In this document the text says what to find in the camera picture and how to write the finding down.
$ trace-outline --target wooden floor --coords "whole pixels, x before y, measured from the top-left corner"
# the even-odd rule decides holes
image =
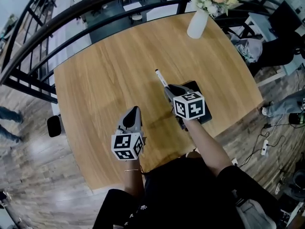
[[[305,77],[299,72],[300,87]],[[298,89],[296,73],[261,87],[266,102],[284,98]],[[23,93],[0,87],[0,105],[24,114],[21,125],[0,120],[9,131],[25,137],[24,143],[13,146],[1,141],[0,188],[12,198],[15,212],[34,229],[91,229],[108,187],[90,190],[85,183],[65,136],[50,138],[46,120],[52,115],[51,105]],[[242,164],[252,151],[257,135],[265,123],[276,124],[280,117],[267,119],[257,110],[252,111],[216,138],[231,158]],[[286,116],[281,123],[287,123]],[[280,135],[286,137],[280,156],[284,170],[292,170],[304,150],[305,128],[294,130],[279,126],[269,138],[276,144]],[[261,148],[262,138],[256,146]],[[253,155],[243,167],[271,193],[282,175],[278,165],[279,146],[270,149],[269,157]]]

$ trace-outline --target computer monitor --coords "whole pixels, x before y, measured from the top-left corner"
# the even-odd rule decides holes
[[[274,11],[269,21],[276,36],[287,35],[302,25],[301,20],[286,1]]]

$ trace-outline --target person's leg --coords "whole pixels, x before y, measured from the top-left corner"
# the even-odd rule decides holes
[[[22,122],[22,115],[16,113],[15,111],[11,111],[5,107],[0,106],[0,119],[3,120],[13,120],[15,122]]]
[[[283,100],[271,105],[269,107],[264,107],[262,113],[268,117],[275,115],[291,114],[291,113],[300,113],[302,112],[301,106],[299,103],[303,102],[303,96],[305,96],[305,91],[298,91]]]
[[[6,137],[7,139],[11,140],[11,141],[14,141],[16,143],[18,143],[21,138],[10,133],[9,131],[7,131],[7,129],[5,129],[3,126],[0,125],[0,135]]]

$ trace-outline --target forearm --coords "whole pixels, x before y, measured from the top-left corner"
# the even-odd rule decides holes
[[[126,161],[125,192],[141,198],[144,195],[144,185],[139,160]]]
[[[197,120],[184,120],[204,162],[215,176],[226,167],[233,165],[223,147],[216,142]]]

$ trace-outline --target black metal railing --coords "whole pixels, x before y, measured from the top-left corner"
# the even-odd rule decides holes
[[[78,40],[79,38],[89,34],[90,32],[105,26],[107,24],[110,24],[114,21],[120,20],[122,18],[131,16],[136,13],[140,13],[146,10],[151,10],[153,8],[161,7],[161,6],[167,6],[167,5],[173,5],[173,4],[178,4],[178,9],[177,9],[177,14],[182,14],[185,13],[185,8],[189,0],[168,0],[164,2],[157,2],[153,4],[148,4],[130,11],[126,11],[123,13],[116,14],[112,17],[106,18],[102,20],[101,22],[96,23],[93,26],[90,26],[86,28],[85,30],[81,31],[80,33],[74,35],[67,41],[65,41],[63,44],[58,46],[56,49],[51,51],[50,53],[48,52],[48,48],[46,50],[46,55],[44,57],[39,57],[39,62],[36,63],[32,67],[32,55],[33,51],[40,46],[40,51],[42,47],[42,43],[46,40],[47,41],[47,46],[48,46],[48,40],[49,37],[52,36],[53,33],[55,33],[59,28],[61,28],[63,25],[67,24],[68,22],[72,21],[75,18],[80,17],[86,12],[89,12],[96,8],[97,6],[102,6],[105,5],[111,1],[114,0],[82,0],[73,6],[69,7],[62,13],[58,14],[56,17],[54,17],[52,20],[48,21],[46,23],[46,20],[44,22],[38,22],[36,29],[38,28],[39,24],[43,24],[42,27],[35,32],[34,35],[32,35],[30,38],[27,40],[24,40],[24,45],[18,50],[18,52],[13,56],[12,59],[11,57],[11,52],[12,52],[12,44],[14,43],[14,40],[16,39],[17,35],[17,30],[19,29],[18,27],[21,25],[20,21],[18,21],[15,31],[11,37],[11,41],[8,46],[7,54],[5,56],[4,64],[2,66],[1,74],[0,74],[0,84],[7,85],[9,87],[12,87],[18,91],[25,92],[27,94],[33,95],[35,97],[41,98],[43,100],[52,102],[52,103],[57,103],[57,99],[51,94],[56,94],[56,86],[50,85],[48,83],[48,79],[53,75],[53,70],[48,69],[48,67],[45,68],[44,71],[41,70],[42,66],[45,64],[48,64],[48,60],[50,60],[54,55],[56,55],[58,52],[62,51],[65,49],[67,46],[71,45],[73,42]],[[279,5],[279,2],[275,0],[266,0],[271,3],[274,3],[276,5]],[[250,5],[249,1],[242,1],[241,3],[243,5]],[[266,9],[270,9],[267,7],[263,7],[262,4],[257,4],[253,6],[254,10],[243,10],[241,8],[235,8],[230,11],[233,12],[234,14],[236,13],[247,13],[247,12],[256,12],[264,15],[269,15],[268,11]],[[24,11],[26,13],[29,11],[30,5],[28,5]],[[33,16],[33,19],[36,21],[40,21],[40,16]],[[229,17],[229,18],[215,18],[215,21],[217,23],[222,23],[225,22],[226,25],[242,25],[244,26],[250,33],[253,31],[251,30],[250,27],[245,25],[246,17],[240,16],[240,17]],[[29,71],[27,73],[23,72],[20,70],[19,66],[22,64],[22,61],[29,55],[30,56],[30,67]],[[10,76],[13,76],[17,78],[17,80],[13,80],[10,78]],[[21,84],[20,81],[26,82],[28,85]],[[34,86],[38,88],[38,90],[33,89],[31,86]]]

